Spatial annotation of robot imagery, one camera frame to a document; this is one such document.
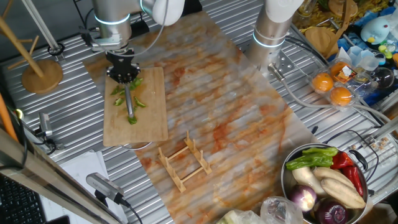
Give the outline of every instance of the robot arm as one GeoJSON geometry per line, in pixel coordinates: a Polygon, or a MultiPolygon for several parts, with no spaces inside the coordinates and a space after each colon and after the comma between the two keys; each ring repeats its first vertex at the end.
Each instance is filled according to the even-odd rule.
{"type": "Polygon", "coordinates": [[[130,13],[145,12],[155,22],[169,26],[182,15],[185,0],[92,0],[95,19],[99,22],[101,38],[91,39],[87,43],[93,50],[105,50],[106,59],[113,66],[107,70],[107,76],[124,84],[129,117],[134,117],[129,83],[141,72],[138,64],[133,64],[134,49],[129,48],[131,36],[130,13]]]}

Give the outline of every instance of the white paper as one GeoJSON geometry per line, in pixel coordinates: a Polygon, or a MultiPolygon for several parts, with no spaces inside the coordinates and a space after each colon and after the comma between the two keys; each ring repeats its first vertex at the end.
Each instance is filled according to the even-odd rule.
{"type": "MultiPolygon", "coordinates": [[[[61,167],[93,195],[95,189],[87,184],[86,176],[88,174],[97,172],[104,177],[109,178],[105,167],[105,161],[101,152],[86,152],[83,155],[80,155],[77,158],[62,164],[61,167]]],[[[89,221],[74,214],[66,208],[61,207],[53,201],[43,196],[40,196],[40,199],[42,201],[47,221],[67,215],[69,216],[70,224],[90,224],[89,221]]],[[[114,212],[121,220],[127,223],[127,217],[126,214],[124,214],[122,207],[120,205],[116,205],[108,198],[106,199],[106,202],[108,203],[109,209],[114,212]]]]}

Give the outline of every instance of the blue plush toy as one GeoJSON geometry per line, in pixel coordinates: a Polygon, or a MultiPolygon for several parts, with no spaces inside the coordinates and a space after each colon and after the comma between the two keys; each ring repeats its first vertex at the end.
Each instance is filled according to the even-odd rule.
{"type": "Polygon", "coordinates": [[[390,24],[383,18],[375,18],[368,22],[361,31],[363,41],[372,45],[380,44],[390,32],[390,24]]]}

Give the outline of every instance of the keyboard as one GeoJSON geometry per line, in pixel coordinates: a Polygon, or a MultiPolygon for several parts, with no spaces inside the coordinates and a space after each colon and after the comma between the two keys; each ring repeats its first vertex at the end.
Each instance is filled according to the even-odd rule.
{"type": "Polygon", "coordinates": [[[43,224],[45,216],[37,193],[0,175],[0,223],[43,224]]]}

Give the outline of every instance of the wooden base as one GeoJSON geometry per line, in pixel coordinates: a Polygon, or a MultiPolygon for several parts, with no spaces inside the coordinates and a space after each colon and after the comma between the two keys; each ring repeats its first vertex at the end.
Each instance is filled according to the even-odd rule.
{"type": "MultiPolygon", "coordinates": [[[[305,37],[308,41],[324,56],[326,57],[329,52],[326,52],[331,40],[335,34],[324,28],[324,27],[314,27],[305,31],[305,37]]],[[[331,49],[331,54],[336,54],[338,52],[337,43],[331,49]]]]}
{"type": "Polygon", "coordinates": [[[157,156],[160,161],[162,162],[163,166],[166,168],[167,172],[171,176],[172,180],[174,181],[175,185],[177,188],[180,190],[180,192],[184,192],[186,190],[184,186],[184,182],[187,181],[189,178],[193,177],[195,174],[199,173],[202,170],[205,170],[206,174],[209,175],[211,174],[212,170],[210,168],[210,164],[206,162],[206,160],[203,158],[203,151],[199,151],[196,147],[195,140],[191,140],[189,138],[189,132],[187,131],[187,138],[184,139],[184,142],[187,146],[185,146],[183,149],[177,151],[176,153],[172,154],[169,157],[164,156],[162,149],[159,147],[159,155],[157,156]],[[189,149],[193,156],[197,159],[197,161],[200,163],[200,167],[197,168],[195,171],[192,173],[188,174],[186,177],[183,179],[180,179],[175,172],[175,169],[170,165],[169,161],[179,155],[181,152],[189,149]]]}
{"type": "Polygon", "coordinates": [[[22,74],[22,85],[32,93],[46,93],[60,83],[63,77],[61,66],[53,60],[39,60],[37,65],[43,71],[44,77],[40,78],[29,66],[22,74]]]}
{"type": "MultiPolygon", "coordinates": [[[[356,3],[353,0],[347,0],[349,1],[349,5],[350,7],[350,17],[355,16],[355,14],[358,13],[358,6],[356,5],[356,3]]],[[[337,16],[343,16],[343,1],[341,0],[329,0],[328,3],[329,9],[332,13],[336,14],[337,16]]]]}

